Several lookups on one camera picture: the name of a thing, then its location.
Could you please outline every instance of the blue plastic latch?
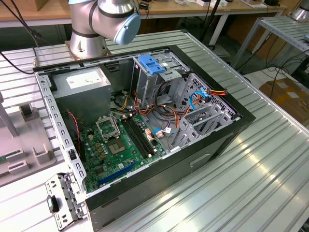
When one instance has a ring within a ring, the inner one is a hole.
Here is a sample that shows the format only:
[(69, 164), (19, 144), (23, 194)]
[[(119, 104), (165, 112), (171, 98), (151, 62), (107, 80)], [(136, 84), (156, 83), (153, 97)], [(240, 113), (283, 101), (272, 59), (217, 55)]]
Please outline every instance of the blue plastic latch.
[(163, 73), (166, 70), (164, 68), (162, 68), (157, 62), (156, 60), (150, 56), (150, 55), (143, 55), (143, 56), (139, 56), (139, 61), (142, 63), (142, 65), (148, 69), (149, 73), (151, 75), (153, 74), (158, 74), (158, 73)]

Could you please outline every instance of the white table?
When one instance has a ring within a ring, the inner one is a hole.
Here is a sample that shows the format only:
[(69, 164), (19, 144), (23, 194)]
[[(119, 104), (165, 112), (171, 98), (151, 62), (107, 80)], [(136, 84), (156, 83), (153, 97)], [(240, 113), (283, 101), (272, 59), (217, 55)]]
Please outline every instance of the white table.
[[(176, 44), (227, 88), (256, 120), (222, 156), (103, 228), (103, 232), (298, 231), (309, 217), (306, 128), (189, 33), (161, 32), (137, 36), (127, 46), (111, 41), (107, 44), (113, 54)], [(31, 49), (6, 54), (20, 68), (31, 68)], [(72, 60), (63, 45), (42, 48), (39, 59), (41, 64)], [(48, 136), (57, 150), (33, 76), (16, 72), (0, 58), (0, 83), (2, 92), (11, 94), (4, 102), (8, 112), (17, 110), (16, 105), (23, 102), (40, 108)], [(66, 171), (65, 163), (59, 163), (0, 188), (0, 231), (56, 232), (56, 222), (45, 202), (44, 182), (55, 173)], [(67, 231), (89, 232), (91, 223), (83, 220)]]

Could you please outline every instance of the blue pcie slot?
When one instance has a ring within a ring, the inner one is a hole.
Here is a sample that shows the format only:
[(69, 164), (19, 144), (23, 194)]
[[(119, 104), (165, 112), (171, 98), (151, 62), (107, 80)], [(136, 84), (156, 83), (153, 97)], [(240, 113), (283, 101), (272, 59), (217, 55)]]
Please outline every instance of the blue pcie slot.
[(109, 182), (109, 181), (111, 181), (111, 180), (121, 176), (122, 174), (125, 174), (125, 173), (131, 171), (135, 164), (136, 164), (136, 162), (134, 162), (133, 164), (130, 164), (129, 166), (127, 166), (127, 167), (125, 167), (125, 168), (115, 172), (114, 174), (111, 174), (111, 175), (109, 175), (109, 176), (107, 176), (107, 177), (105, 177), (103, 179), (98, 180), (98, 185), (102, 185), (104, 183), (107, 183), (107, 182)]

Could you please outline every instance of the metal drive bracket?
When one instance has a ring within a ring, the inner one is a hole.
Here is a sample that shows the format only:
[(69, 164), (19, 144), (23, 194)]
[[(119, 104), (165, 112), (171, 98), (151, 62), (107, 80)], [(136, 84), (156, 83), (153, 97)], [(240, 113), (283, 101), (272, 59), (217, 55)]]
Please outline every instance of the metal drive bracket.
[(61, 231), (77, 220), (87, 217), (85, 202), (77, 204), (75, 195), (80, 193), (73, 173), (56, 174), (46, 183), (47, 203), (54, 213), (58, 230)]

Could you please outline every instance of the wooden workbench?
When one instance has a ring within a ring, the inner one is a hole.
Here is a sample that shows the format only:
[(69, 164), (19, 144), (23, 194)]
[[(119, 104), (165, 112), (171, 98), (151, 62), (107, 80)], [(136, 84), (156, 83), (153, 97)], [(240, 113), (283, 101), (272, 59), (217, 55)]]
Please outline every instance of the wooden workbench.
[[(216, 15), (221, 15), (217, 29), (211, 40), (215, 44), (223, 25), (229, 15), (238, 14), (258, 14), (258, 13), (277, 13), (281, 15), (286, 6), (267, 8), (252, 8), (240, 0), (234, 0), (228, 3), (226, 7), (218, 8)], [(196, 3), (189, 2), (187, 5), (179, 5), (174, 0), (168, 2), (153, 1), (150, 2), (148, 18), (173, 18), (173, 17), (190, 17), (206, 15), (207, 7), (202, 7)], [(21, 13), (30, 26), (69, 24), (70, 8), (67, 0), (49, 0), (38, 12), (21, 10)], [(142, 18), (146, 18), (145, 10), (140, 10)], [(11, 13), (0, 5), (0, 28), (19, 27), (21, 24), (11, 15)]]

